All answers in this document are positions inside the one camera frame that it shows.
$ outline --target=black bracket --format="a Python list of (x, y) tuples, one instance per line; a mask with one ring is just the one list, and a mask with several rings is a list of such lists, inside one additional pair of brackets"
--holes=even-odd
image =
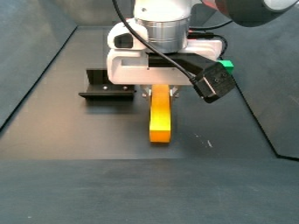
[(133, 85), (116, 85), (107, 80), (106, 69), (87, 69), (87, 90), (85, 93), (78, 93), (87, 100), (101, 98), (134, 97)]

